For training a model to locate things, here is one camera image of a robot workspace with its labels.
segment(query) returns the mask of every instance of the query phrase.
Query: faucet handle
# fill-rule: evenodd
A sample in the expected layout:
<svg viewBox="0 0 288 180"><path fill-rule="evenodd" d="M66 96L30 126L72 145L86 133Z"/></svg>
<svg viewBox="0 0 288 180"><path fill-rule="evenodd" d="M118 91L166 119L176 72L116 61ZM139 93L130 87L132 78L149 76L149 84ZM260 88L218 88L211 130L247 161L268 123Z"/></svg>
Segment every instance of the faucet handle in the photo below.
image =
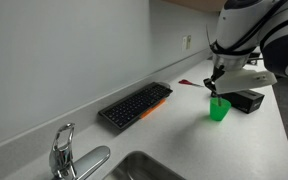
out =
<svg viewBox="0 0 288 180"><path fill-rule="evenodd" d="M52 173L56 178L61 179L75 179L76 170L73 164L73 153L72 153L72 139L74 133L74 123L66 124L60 127L56 133L52 150L49 157L49 164ZM66 144L58 147L58 139L63 131L70 130Z"/></svg>

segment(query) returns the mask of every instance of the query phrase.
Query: white robot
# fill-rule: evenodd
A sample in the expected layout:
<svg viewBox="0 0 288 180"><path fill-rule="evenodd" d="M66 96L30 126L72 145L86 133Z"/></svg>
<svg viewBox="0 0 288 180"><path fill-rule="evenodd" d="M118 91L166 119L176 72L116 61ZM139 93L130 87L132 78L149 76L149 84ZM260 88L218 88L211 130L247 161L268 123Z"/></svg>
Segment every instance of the white robot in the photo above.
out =
<svg viewBox="0 0 288 180"><path fill-rule="evenodd" d="M228 0L217 28L214 72L204 80L214 93L272 85L274 74L288 77L288 0ZM270 72L243 69L257 46Z"/></svg>

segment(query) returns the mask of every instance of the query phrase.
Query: keyboard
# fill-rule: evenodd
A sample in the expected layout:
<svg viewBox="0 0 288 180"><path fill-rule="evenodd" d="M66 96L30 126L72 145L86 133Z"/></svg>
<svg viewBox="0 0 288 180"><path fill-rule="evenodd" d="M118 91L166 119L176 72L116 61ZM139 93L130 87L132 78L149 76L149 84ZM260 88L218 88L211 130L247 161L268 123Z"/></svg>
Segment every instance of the keyboard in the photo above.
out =
<svg viewBox="0 0 288 180"><path fill-rule="evenodd" d="M118 129L126 129L150 110L165 101L173 91L153 82L99 111L99 114Z"/></svg>

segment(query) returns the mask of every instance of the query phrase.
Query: green cup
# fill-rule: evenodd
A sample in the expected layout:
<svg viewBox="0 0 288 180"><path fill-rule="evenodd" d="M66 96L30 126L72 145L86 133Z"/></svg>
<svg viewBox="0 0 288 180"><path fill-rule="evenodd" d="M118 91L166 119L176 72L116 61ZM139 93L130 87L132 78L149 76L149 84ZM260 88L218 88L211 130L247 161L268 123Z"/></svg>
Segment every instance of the green cup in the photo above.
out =
<svg viewBox="0 0 288 180"><path fill-rule="evenodd" d="M215 121L222 121L231 108L231 103L228 100L221 98L220 101L221 106L218 98L211 99L210 117Z"/></svg>

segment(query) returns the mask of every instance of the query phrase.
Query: black box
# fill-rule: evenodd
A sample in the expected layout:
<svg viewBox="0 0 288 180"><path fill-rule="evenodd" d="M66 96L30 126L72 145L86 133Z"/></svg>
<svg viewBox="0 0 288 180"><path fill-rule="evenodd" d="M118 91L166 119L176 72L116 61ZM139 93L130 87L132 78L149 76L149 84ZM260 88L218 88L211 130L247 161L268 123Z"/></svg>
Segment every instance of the black box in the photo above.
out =
<svg viewBox="0 0 288 180"><path fill-rule="evenodd" d="M247 114L259 109L264 99L263 94L251 90L222 94L221 96L230 101L232 107Z"/></svg>

